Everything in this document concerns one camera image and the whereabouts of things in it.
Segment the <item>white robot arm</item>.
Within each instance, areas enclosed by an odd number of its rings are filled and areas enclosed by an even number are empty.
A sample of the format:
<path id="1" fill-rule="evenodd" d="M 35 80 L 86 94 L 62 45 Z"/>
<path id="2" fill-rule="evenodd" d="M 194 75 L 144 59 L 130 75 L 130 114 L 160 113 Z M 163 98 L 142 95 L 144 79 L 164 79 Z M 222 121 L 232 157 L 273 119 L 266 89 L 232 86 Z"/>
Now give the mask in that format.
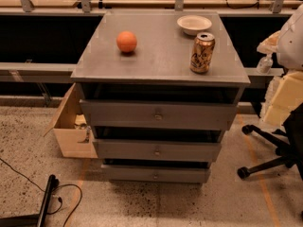
<path id="1" fill-rule="evenodd" d="M 276 57 L 287 69 L 303 70 L 303 4 L 281 28 Z"/>

